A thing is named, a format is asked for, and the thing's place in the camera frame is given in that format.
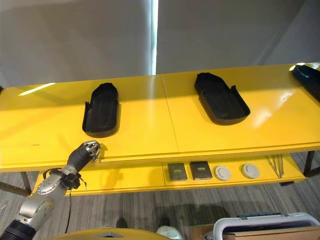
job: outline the black shoe insole tray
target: black shoe insole tray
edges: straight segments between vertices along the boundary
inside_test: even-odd
[[[221,77],[209,72],[199,73],[194,87],[203,108],[211,121],[216,124],[236,124],[250,114],[250,109],[236,86],[229,88]]]
[[[82,130],[93,138],[105,138],[117,131],[119,117],[118,91],[112,83],[103,83],[85,102]]]

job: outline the white round disc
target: white round disc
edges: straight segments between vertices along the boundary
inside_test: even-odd
[[[217,166],[214,172],[215,176],[222,181],[227,181],[231,178],[231,172],[226,166]]]
[[[260,175],[259,169],[253,164],[243,165],[242,173],[250,179],[256,179]]]

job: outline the person's shoe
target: person's shoe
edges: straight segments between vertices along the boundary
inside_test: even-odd
[[[120,217],[116,221],[116,228],[117,229],[127,229],[128,228],[128,224],[127,224],[126,220],[124,218]]]
[[[180,232],[173,226],[170,226],[170,220],[167,217],[161,218],[160,227],[158,228],[156,233],[170,239],[183,240]]]

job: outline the gray carpet floor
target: gray carpet floor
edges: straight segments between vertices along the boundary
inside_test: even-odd
[[[306,153],[292,154],[303,170]],[[320,166],[316,152],[312,167]],[[35,183],[37,173],[29,172]],[[1,181],[23,186],[20,174],[2,173]],[[0,232],[2,233],[20,209],[25,197],[0,191]],[[65,232],[69,199],[65,197],[59,208],[36,234],[36,240],[58,236]],[[130,228],[155,232],[162,216],[189,239],[189,226],[214,224],[220,218],[235,217],[252,212],[305,212],[320,220],[320,175],[302,182],[280,186],[263,184],[237,187],[204,188],[136,193],[117,193],[72,197],[72,213],[68,232],[116,226],[119,217],[125,218]]]

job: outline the gray wall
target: gray wall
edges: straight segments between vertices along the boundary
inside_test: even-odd
[[[319,0],[160,0],[157,73],[320,62]]]
[[[150,74],[150,2],[1,0],[4,80],[21,86]]]
[[[0,85],[148,75],[152,0],[1,0]],[[157,73],[320,62],[319,0],[159,0]]]

